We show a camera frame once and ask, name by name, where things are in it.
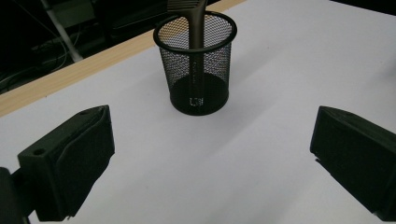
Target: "black mesh pencil holder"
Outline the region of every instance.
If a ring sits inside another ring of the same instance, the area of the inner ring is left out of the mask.
[[[204,47],[189,49],[189,24],[172,17],[154,30],[172,105],[188,115],[207,115],[228,100],[231,43],[235,22],[218,12],[205,13]]]

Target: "mesh cup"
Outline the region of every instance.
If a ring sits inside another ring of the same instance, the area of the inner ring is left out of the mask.
[[[221,109],[228,100],[231,43],[235,22],[218,12],[205,13],[204,47],[189,49],[189,24],[184,17],[172,17],[154,30],[172,105],[188,115],[207,115]],[[201,71],[196,75],[194,69]]]

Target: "table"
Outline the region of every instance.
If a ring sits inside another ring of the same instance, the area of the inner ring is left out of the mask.
[[[14,172],[41,136],[109,105],[116,154],[67,223],[382,223],[309,144],[320,105],[396,133],[396,18],[314,0],[247,0],[224,14],[238,35],[220,111],[172,107],[147,33],[1,95],[1,166]]]

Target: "white table surface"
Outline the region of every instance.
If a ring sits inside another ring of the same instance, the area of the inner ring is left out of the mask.
[[[34,141],[109,105],[116,154],[65,223],[382,223],[309,145],[320,105],[396,133],[396,17],[324,0],[247,0],[223,13],[238,34],[220,111],[176,111],[155,47],[0,118],[0,165],[14,172]]]

